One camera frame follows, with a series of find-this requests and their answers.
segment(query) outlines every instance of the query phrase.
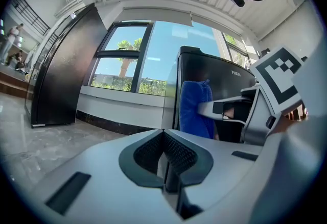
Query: blue cloth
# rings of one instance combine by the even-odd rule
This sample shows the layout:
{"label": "blue cloth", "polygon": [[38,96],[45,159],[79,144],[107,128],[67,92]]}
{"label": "blue cloth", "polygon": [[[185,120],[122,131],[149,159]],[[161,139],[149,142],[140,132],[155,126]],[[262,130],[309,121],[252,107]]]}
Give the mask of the blue cloth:
{"label": "blue cloth", "polygon": [[214,138],[214,120],[198,114],[198,105],[213,100],[209,80],[186,81],[182,85],[179,104],[179,128],[182,132],[203,138]]}

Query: railing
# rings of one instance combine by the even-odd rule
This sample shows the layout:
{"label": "railing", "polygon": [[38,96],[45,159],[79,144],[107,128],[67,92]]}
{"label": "railing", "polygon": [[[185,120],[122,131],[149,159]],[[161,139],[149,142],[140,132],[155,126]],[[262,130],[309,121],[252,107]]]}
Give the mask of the railing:
{"label": "railing", "polygon": [[54,16],[55,16],[55,18],[59,18],[60,16],[62,16],[66,12],[68,12],[70,9],[75,8],[78,5],[82,6],[82,4],[84,4],[83,0],[72,0],[67,5],[65,5],[63,8],[61,8],[57,13],[55,13]]}
{"label": "railing", "polygon": [[47,43],[49,43],[51,45],[50,47],[52,47],[52,45],[55,43],[57,38],[58,38],[58,36],[55,33],[53,33],[52,36],[49,38],[49,40],[47,42]]}
{"label": "railing", "polygon": [[11,4],[41,35],[45,35],[50,29],[50,27],[33,11],[25,0],[13,0]]}

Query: black slot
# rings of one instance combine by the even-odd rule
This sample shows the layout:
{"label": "black slot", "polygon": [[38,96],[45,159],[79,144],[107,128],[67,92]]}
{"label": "black slot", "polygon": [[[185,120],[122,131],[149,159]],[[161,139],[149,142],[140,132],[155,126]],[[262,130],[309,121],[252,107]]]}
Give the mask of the black slot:
{"label": "black slot", "polygon": [[213,113],[215,114],[223,114],[224,111],[224,103],[216,102],[213,105]]}
{"label": "black slot", "polygon": [[274,116],[270,116],[266,122],[266,127],[271,129],[271,127],[274,125],[276,121],[276,118]]}
{"label": "black slot", "polygon": [[232,155],[242,158],[242,159],[250,160],[250,161],[256,161],[256,159],[258,157],[255,154],[245,153],[245,152],[240,152],[240,151],[235,151],[232,153]]}
{"label": "black slot", "polygon": [[181,186],[179,186],[176,211],[183,219],[191,218],[203,212],[203,210],[198,205],[190,204],[185,190],[181,188]]}
{"label": "black slot", "polygon": [[64,215],[90,178],[91,175],[89,174],[76,172],[45,204],[59,214]]}

